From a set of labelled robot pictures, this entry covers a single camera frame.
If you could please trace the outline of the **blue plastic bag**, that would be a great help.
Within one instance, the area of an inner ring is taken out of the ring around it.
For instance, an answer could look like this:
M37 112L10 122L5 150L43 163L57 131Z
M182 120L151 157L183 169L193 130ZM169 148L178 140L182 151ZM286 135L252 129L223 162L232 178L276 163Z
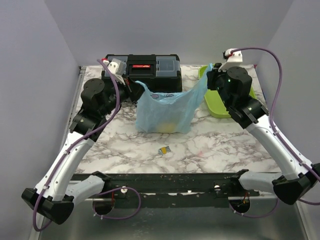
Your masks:
M193 88L184 92L152 92L145 83L138 81L144 92L136 104L137 131L161 134L188 133L195 111L208 91L207 73L211 70L213 65L210 63Z

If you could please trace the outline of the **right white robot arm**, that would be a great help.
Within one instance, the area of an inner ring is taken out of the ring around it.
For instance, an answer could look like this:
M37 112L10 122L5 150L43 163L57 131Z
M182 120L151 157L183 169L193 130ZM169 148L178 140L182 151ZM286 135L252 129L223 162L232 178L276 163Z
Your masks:
M312 163L285 137L268 110L250 96L252 77L247 70L233 66L221 71L221 63L209 64L203 74L207 88L220 96L231 118L254 136L280 168L278 173L241 170L233 176L230 191L241 196L247 190L275 194L293 205L320 179L320 165Z

